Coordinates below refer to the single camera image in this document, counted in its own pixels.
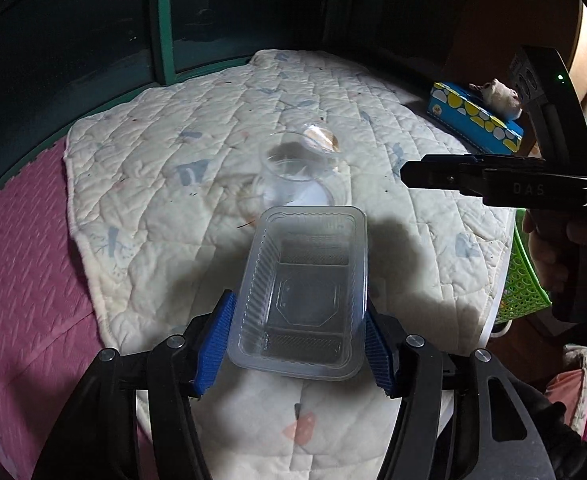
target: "pink quilt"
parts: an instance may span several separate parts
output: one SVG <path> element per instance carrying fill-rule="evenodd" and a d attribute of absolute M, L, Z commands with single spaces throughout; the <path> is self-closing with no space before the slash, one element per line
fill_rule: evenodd
<path fill-rule="evenodd" d="M 31 477 L 75 384 L 102 347 L 68 235 L 64 141 L 0 191 L 0 462 Z M 139 431 L 143 478 L 155 477 Z"/>

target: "quilted mattress pad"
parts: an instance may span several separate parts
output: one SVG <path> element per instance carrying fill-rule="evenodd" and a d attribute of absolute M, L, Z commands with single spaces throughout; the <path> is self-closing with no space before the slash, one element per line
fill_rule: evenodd
<path fill-rule="evenodd" d="M 256 147 L 323 122 L 338 139 L 347 200 L 367 215 L 369 293 L 439 348 L 469 353 L 501 293 L 513 212 L 399 171 L 466 153 L 416 115 L 417 97 L 352 62 L 261 51 L 245 66 L 144 91 L 74 124 L 68 218 L 107 346 L 144 351 L 238 290 L 254 228 Z M 331 383 L 241 370 L 228 360 L 193 403 L 214 478 L 375 478 L 397 416 L 368 367 Z M 149 430 L 146 397 L 139 420 Z"/>

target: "clear plastic container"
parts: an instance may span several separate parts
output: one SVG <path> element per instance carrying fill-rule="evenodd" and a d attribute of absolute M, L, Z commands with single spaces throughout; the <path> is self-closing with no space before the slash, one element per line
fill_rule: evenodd
<path fill-rule="evenodd" d="M 243 368 L 340 381 L 364 356 L 367 229 L 352 206 L 263 213 L 242 280 L 228 352 Z"/>

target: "tissue box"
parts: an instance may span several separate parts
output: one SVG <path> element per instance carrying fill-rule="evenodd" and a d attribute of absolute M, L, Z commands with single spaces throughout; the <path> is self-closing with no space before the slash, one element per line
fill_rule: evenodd
<path fill-rule="evenodd" d="M 523 140 L 523 129 L 492 115 L 475 96 L 453 83 L 433 83 L 427 113 L 482 153 L 512 155 Z"/>

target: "dark window glass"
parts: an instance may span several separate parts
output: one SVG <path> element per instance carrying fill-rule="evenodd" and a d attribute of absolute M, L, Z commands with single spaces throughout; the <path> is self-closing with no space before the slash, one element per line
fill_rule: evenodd
<path fill-rule="evenodd" d="M 153 79 L 147 0 L 10 0 L 0 12 L 0 177 L 69 122 Z"/>
<path fill-rule="evenodd" d="M 171 0 L 176 71 L 263 48 L 320 48 L 327 0 Z"/>
<path fill-rule="evenodd" d="M 438 78 L 466 0 L 353 0 L 349 43 Z"/>

